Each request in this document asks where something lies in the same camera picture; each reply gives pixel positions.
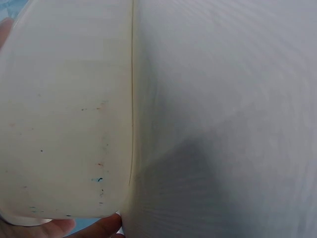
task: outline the stain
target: stain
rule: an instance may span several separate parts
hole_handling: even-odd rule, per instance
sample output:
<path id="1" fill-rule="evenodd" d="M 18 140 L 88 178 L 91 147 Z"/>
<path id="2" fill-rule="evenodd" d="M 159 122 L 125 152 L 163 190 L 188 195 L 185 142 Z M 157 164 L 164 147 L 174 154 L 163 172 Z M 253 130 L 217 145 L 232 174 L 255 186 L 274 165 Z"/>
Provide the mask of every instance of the stain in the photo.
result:
<path id="1" fill-rule="evenodd" d="M 103 180 L 103 178 L 92 178 L 91 181 L 94 182 L 101 182 Z"/>

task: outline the white surface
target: white surface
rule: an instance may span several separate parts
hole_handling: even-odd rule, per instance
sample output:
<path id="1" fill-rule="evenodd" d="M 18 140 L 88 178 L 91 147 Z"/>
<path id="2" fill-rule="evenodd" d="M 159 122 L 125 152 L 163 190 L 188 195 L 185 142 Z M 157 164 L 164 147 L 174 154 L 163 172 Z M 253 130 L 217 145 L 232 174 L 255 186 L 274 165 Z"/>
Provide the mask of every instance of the white surface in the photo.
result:
<path id="1" fill-rule="evenodd" d="M 135 0 L 128 238 L 315 238 L 317 1 Z"/>
<path id="2" fill-rule="evenodd" d="M 21 13 L 0 54 L 4 217 L 104 217 L 122 205 L 131 20 L 130 0 L 34 0 Z"/>

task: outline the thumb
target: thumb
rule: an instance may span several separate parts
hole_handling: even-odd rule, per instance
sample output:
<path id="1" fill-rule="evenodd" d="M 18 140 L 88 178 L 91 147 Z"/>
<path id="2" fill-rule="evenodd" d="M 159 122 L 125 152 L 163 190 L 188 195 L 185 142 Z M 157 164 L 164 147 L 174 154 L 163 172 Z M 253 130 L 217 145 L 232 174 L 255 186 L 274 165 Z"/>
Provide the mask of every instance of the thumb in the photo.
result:
<path id="1" fill-rule="evenodd" d="M 12 18 L 5 18 L 0 22 L 0 48 L 4 45 L 10 30 L 12 28 L 14 20 Z"/>

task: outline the white plastic container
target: white plastic container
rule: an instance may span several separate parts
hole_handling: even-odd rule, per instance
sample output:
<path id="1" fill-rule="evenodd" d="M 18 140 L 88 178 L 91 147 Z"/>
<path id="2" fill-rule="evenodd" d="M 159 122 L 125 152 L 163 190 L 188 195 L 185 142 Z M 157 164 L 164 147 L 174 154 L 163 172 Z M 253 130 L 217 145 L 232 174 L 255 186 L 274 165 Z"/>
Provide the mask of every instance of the white plastic container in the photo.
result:
<path id="1" fill-rule="evenodd" d="M 33 0 L 0 53 L 0 214 L 104 217 L 132 159 L 132 0 Z"/>

